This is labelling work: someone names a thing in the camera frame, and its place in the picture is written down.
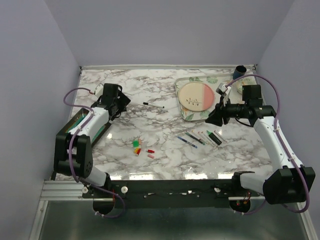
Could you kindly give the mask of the green cap black highlighter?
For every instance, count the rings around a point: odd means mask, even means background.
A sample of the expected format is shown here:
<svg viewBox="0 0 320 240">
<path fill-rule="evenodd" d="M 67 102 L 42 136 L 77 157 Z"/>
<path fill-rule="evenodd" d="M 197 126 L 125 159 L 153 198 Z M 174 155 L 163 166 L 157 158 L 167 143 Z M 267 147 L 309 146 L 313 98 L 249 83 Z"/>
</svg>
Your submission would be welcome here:
<svg viewBox="0 0 320 240">
<path fill-rule="evenodd" d="M 207 132 L 207 135 L 208 137 L 213 141 L 215 142 L 218 146 L 222 144 L 222 141 L 213 133 L 213 132 L 210 132 L 210 131 L 206 131 Z"/>
</svg>

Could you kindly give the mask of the yellow cap white marker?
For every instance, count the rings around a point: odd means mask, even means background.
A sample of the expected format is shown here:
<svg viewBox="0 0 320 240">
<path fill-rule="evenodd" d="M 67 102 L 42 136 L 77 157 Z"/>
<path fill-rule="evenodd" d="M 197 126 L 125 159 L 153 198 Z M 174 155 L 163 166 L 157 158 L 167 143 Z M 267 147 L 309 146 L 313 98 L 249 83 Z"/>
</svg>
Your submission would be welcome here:
<svg viewBox="0 0 320 240">
<path fill-rule="evenodd" d="M 199 131 L 198 134 L 203 137 L 206 141 L 211 143 L 213 146 L 216 146 L 215 142 L 208 136 L 206 136 L 203 132 Z"/>
</svg>

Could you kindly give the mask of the blue ballpoint pen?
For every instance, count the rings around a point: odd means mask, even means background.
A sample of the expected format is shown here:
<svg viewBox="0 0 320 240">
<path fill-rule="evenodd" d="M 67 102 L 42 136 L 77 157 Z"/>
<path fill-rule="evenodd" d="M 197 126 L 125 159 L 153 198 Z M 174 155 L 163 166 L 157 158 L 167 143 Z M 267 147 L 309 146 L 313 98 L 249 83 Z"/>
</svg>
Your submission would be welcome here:
<svg viewBox="0 0 320 240">
<path fill-rule="evenodd" d="M 196 149 L 198 148 L 198 146 L 194 145 L 193 143 L 189 142 L 188 140 L 186 140 L 186 139 L 184 139 L 184 138 L 182 138 L 182 137 L 180 137 L 180 136 L 177 136 L 177 138 L 178 138 L 179 140 L 183 141 L 184 143 L 192 146 L 193 148 L 196 148 Z"/>
</svg>

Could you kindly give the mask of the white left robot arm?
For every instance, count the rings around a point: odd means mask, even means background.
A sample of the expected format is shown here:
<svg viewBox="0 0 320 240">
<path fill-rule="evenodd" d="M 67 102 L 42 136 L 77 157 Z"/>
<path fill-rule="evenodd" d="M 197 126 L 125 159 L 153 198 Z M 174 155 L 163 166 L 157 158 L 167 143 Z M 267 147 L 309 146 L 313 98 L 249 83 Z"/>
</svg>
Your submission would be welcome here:
<svg viewBox="0 0 320 240">
<path fill-rule="evenodd" d="M 114 83 L 99 84 L 88 92 L 96 97 L 90 106 L 63 101 L 79 111 L 55 137 L 53 168 L 58 174 L 72 176 L 76 182 L 94 186 L 93 191 L 104 198 L 110 194 L 111 177 L 94 166 L 93 146 L 127 110 L 131 100 L 122 86 Z"/>
</svg>

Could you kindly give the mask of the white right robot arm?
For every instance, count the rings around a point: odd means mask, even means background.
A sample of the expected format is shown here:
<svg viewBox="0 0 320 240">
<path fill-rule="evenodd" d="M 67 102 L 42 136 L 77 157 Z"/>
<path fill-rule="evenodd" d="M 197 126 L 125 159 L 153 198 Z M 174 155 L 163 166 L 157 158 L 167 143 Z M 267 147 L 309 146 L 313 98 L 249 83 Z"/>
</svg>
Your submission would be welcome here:
<svg viewBox="0 0 320 240">
<path fill-rule="evenodd" d="M 243 104 L 231 103 L 230 86 L 221 83 L 217 93 L 219 103 L 209 114 L 206 123 L 221 127 L 230 119 L 247 119 L 259 135 L 272 165 L 268 177 L 251 171 L 236 172 L 230 191 L 241 196 L 247 190 L 263 195 L 271 204 L 309 203 L 309 191 L 316 174 L 312 167 L 305 167 L 289 146 L 271 105 L 264 105 L 261 86 L 245 85 L 242 88 Z"/>
</svg>

